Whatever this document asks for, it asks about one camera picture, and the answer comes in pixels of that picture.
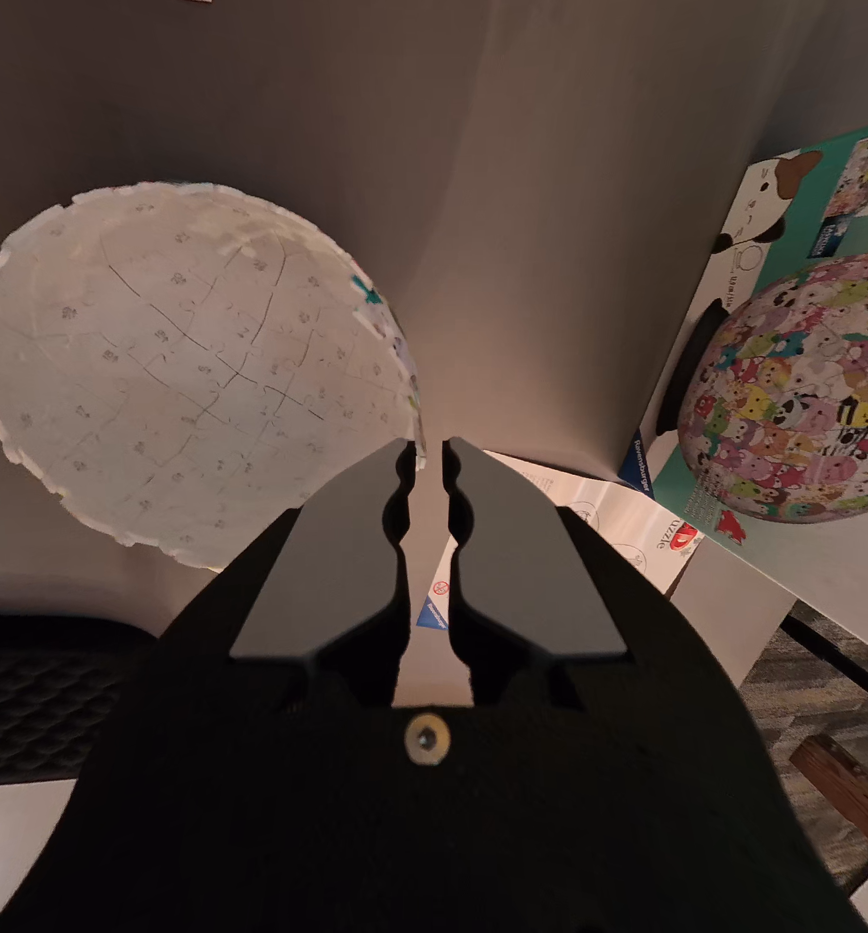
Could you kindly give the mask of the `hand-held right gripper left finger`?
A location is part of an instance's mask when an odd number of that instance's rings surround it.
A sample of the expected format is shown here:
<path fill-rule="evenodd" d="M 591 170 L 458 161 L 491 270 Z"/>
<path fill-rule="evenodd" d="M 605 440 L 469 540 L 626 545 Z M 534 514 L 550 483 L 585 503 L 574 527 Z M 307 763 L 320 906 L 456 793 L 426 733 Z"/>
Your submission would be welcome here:
<path fill-rule="evenodd" d="M 362 706 L 392 706 L 411 627 L 401 542 L 415 474 L 416 445 L 398 438 L 313 494 L 230 659 L 334 674 Z"/>

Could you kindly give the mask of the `black cushioned pad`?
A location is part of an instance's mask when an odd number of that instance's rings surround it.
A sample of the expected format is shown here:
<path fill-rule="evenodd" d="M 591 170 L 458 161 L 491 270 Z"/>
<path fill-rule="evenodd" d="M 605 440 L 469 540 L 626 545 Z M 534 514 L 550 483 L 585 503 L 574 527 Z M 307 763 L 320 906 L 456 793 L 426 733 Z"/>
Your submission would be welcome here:
<path fill-rule="evenodd" d="M 123 622 L 0 614 L 0 786 L 77 778 L 157 641 Z"/>

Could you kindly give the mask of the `folded instruction leaflet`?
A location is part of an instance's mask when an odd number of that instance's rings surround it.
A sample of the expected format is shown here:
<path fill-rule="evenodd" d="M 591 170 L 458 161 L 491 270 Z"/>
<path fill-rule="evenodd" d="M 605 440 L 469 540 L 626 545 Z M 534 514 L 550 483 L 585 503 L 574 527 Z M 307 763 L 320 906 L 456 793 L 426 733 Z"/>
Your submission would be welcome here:
<path fill-rule="evenodd" d="M 607 481 L 489 451 L 557 507 L 569 507 L 662 593 L 695 554 L 704 534 L 649 496 Z"/>

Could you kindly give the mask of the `partly built puzzle ball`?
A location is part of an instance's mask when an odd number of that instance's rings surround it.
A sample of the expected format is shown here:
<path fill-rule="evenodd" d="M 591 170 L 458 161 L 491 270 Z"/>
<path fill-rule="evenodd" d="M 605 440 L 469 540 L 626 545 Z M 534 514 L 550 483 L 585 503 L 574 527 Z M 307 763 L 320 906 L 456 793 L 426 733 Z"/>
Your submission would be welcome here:
<path fill-rule="evenodd" d="M 121 544 L 222 570 L 397 438 L 423 468 L 403 330 L 282 207 L 144 182 L 78 194 L 0 246 L 0 443 Z"/>

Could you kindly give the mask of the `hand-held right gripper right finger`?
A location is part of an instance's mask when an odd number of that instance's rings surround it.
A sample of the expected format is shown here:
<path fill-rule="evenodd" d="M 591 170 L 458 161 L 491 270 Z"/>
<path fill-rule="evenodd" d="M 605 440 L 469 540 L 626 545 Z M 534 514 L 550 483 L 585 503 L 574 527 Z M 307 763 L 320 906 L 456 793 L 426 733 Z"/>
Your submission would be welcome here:
<path fill-rule="evenodd" d="M 611 663 L 629 648 L 552 500 L 461 437 L 442 444 L 449 496 L 449 632 L 475 706 L 518 674 Z"/>

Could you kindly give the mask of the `black metal frame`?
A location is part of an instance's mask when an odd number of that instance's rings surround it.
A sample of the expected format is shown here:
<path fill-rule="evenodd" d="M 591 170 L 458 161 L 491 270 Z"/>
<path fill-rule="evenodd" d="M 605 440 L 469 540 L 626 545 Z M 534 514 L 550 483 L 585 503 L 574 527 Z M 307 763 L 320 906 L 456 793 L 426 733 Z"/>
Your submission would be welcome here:
<path fill-rule="evenodd" d="M 784 618 L 780 628 L 816 659 L 828 664 L 868 694 L 868 670 L 845 655 L 835 644 L 792 614 Z"/>

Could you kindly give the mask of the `printed puzzle box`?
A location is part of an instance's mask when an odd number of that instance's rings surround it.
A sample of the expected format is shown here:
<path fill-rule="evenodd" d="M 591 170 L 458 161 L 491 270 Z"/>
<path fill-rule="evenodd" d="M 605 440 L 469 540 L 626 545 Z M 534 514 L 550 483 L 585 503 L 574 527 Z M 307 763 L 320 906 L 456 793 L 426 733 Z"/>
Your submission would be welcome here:
<path fill-rule="evenodd" d="M 635 442 L 699 538 L 868 615 L 868 128 L 746 168 Z"/>

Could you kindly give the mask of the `wooden bench plank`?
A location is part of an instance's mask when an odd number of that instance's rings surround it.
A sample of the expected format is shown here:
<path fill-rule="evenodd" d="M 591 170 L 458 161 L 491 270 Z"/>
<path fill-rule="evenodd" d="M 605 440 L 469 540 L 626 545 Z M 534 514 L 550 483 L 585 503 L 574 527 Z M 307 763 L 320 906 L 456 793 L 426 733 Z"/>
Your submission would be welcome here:
<path fill-rule="evenodd" d="M 868 772 L 855 757 L 818 734 L 802 741 L 790 762 L 868 839 Z"/>

